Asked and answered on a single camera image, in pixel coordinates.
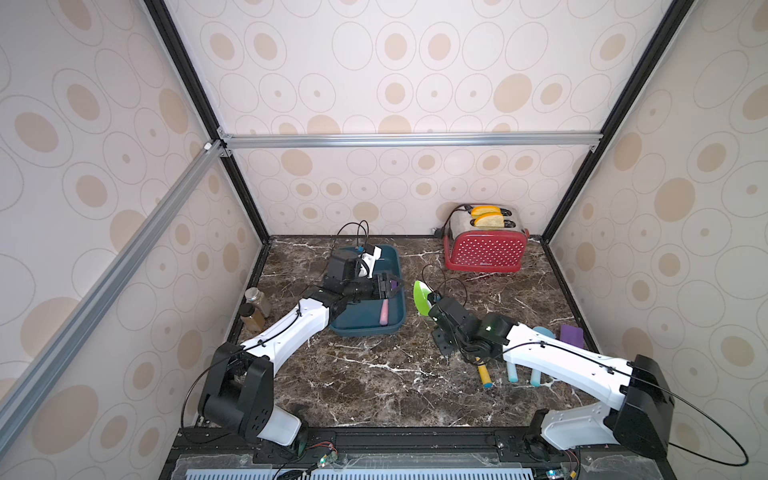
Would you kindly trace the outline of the purple shovel pink handle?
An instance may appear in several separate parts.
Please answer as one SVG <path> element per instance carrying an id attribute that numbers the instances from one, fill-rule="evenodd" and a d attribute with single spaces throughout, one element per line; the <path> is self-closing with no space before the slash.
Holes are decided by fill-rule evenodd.
<path id="1" fill-rule="evenodd" d="M 403 287 L 403 280 L 389 272 L 379 275 L 378 287 L 382 306 L 379 316 L 379 325 L 387 326 L 389 324 L 389 303 L 395 298 Z"/>
<path id="2" fill-rule="evenodd" d="M 585 347 L 585 336 L 582 328 L 562 324 L 560 326 L 558 339 L 568 345 L 583 349 Z"/>

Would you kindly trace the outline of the green shovel orange handle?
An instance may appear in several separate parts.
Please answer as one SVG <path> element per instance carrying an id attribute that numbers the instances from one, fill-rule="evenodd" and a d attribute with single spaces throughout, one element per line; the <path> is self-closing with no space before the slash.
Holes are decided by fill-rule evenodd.
<path id="1" fill-rule="evenodd" d="M 413 285 L 413 300 L 415 307 L 420 316 L 429 316 L 429 312 L 432 308 L 430 300 L 433 290 L 422 281 L 415 281 Z"/>

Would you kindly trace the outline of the light blue shovel mint handle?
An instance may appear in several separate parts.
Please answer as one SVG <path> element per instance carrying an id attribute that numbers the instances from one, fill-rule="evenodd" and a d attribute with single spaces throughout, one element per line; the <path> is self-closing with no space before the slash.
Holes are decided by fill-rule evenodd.
<path id="1" fill-rule="evenodd" d="M 510 383 L 517 383 L 519 381 L 517 366 L 513 362 L 506 363 L 507 378 Z"/>

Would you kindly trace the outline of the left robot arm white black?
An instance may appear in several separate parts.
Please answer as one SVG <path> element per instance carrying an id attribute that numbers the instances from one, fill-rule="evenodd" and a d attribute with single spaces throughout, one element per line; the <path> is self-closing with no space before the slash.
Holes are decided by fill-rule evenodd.
<path id="1" fill-rule="evenodd" d="M 249 443 L 269 441 L 303 453 L 307 427 L 275 405 L 275 375 L 350 305 L 397 296 L 402 281 L 375 270 L 381 256 L 382 249 L 372 244 L 334 250 L 321 284 L 309 287 L 283 318 L 251 340 L 218 347 L 204 375 L 198 413 Z"/>

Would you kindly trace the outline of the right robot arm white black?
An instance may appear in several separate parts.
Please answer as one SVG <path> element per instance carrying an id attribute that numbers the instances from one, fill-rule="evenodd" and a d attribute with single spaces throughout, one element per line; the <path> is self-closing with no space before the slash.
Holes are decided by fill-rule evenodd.
<path id="1" fill-rule="evenodd" d="M 571 410 L 548 410 L 533 421 L 533 436 L 557 450 L 617 444 L 646 458 L 666 457 L 675 402 L 657 362 L 637 355 L 609 357 L 550 338 L 508 316 L 477 318 L 456 299 L 414 294 L 419 313 L 437 325 L 437 344 L 467 360 L 504 361 L 539 371 L 596 399 Z"/>

